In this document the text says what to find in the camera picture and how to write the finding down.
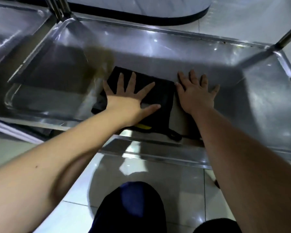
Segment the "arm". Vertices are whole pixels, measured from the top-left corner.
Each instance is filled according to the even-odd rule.
[[[117,94],[104,89],[107,109],[0,167],[0,233],[33,231],[56,207],[102,145],[121,128],[138,123],[159,105],[140,108],[154,87],[134,94],[133,73],[126,92],[120,74]]]
[[[291,232],[291,165],[247,136],[213,109],[193,70],[176,83],[182,108],[194,118],[220,188],[242,232]]]

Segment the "stainless steel tray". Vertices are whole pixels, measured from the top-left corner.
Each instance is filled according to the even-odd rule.
[[[0,0],[0,62],[50,16],[46,8]]]
[[[62,130],[75,126],[92,115],[102,78],[114,66],[171,81],[178,80],[178,70],[194,68],[199,75],[206,73],[210,87],[221,85],[215,108],[235,126],[291,160],[291,65],[283,51],[262,43],[80,15],[78,20],[67,19],[54,26],[13,75],[0,106],[0,119]],[[170,128],[188,135],[188,121],[175,97]],[[198,141],[177,143],[160,134],[129,131],[114,139],[155,144],[152,151],[133,152],[147,157],[209,165],[204,149],[196,147]],[[186,151],[182,149],[186,158],[175,153],[177,149],[168,153],[156,146],[166,144],[186,147]],[[107,146],[104,149],[115,153]]]

